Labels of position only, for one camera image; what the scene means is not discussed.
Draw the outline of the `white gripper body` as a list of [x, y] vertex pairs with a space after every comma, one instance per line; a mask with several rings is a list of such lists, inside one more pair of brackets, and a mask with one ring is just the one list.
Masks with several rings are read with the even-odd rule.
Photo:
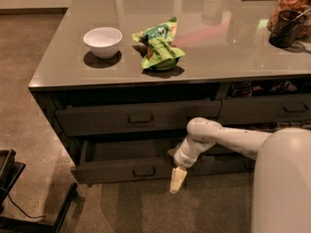
[[211, 148], [211, 142], [197, 142], [186, 137], [173, 151], [173, 160], [178, 167], [190, 168], [200, 154]]

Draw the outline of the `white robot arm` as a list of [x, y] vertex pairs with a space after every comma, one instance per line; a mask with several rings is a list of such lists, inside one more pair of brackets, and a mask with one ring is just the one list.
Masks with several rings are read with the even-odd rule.
[[192, 119], [187, 136], [169, 151], [170, 192], [180, 190], [198, 156], [221, 145], [256, 161], [251, 233], [311, 233], [311, 131], [284, 128], [273, 133], [224, 127]]

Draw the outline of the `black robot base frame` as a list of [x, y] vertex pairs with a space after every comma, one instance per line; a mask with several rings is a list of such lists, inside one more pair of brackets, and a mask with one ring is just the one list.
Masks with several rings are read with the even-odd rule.
[[13, 149], [0, 150], [0, 233], [61, 233], [78, 185], [70, 184], [55, 220], [46, 222], [45, 213], [31, 209], [40, 205], [42, 195], [22, 181], [26, 164], [16, 160], [16, 154]]

